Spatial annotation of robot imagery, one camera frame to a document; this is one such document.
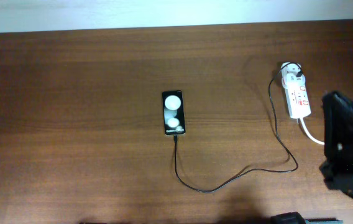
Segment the white charger plug adapter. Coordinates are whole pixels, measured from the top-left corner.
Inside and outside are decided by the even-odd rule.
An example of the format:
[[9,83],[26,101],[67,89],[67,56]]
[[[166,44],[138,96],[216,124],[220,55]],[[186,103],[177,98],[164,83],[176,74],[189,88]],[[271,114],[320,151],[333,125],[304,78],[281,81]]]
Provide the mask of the white charger plug adapter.
[[282,77],[282,86],[284,89],[298,88],[300,86],[305,86],[306,78],[304,75],[297,77],[292,73],[288,73]]

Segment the black smartphone silver back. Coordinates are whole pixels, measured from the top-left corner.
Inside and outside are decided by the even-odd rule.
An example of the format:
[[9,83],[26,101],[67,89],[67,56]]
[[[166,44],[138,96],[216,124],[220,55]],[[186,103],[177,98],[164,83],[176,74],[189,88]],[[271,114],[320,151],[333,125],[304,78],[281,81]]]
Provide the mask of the black smartphone silver back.
[[176,136],[185,134],[186,124],[182,91],[164,91],[162,93],[162,103],[165,135]]

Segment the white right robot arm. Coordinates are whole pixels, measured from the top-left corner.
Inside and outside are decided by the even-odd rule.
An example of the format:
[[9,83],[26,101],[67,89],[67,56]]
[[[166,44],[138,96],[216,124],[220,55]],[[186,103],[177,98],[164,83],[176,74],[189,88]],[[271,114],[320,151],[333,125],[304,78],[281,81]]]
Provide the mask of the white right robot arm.
[[322,102],[326,161],[319,169],[329,190],[353,199],[353,101],[333,91]]

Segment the white power strip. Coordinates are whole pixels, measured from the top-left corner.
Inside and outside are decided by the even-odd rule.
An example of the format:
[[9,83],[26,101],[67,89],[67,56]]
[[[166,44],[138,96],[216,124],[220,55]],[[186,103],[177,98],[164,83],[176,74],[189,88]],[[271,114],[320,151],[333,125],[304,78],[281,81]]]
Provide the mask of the white power strip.
[[[281,72],[282,77],[288,73],[292,73],[297,77],[304,75],[300,64],[293,62],[283,63]],[[301,119],[311,114],[308,92],[306,91],[306,83],[305,86],[285,89],[285,95],[287,99],[288,112],[291,119]]]

